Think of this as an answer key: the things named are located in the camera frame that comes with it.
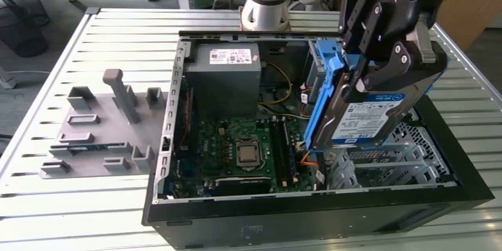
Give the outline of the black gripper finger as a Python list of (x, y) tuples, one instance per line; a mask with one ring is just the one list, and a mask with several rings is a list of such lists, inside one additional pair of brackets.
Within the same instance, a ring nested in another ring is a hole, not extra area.
[(425, 94), (447, 67), (446, 52), (437, 42), (431, 44), (431, 62), (423, 61), (413, 41), (397, 42), (390, 57), (381, 62), (361, 55), (349, 87), (343, 90), (343, 99), (363, 100), (377, 92)]
[(342, 0), (339, 24), (347, 54), (387, 56), (389, 45), (378, 39), (383, 29), (382, 0)]

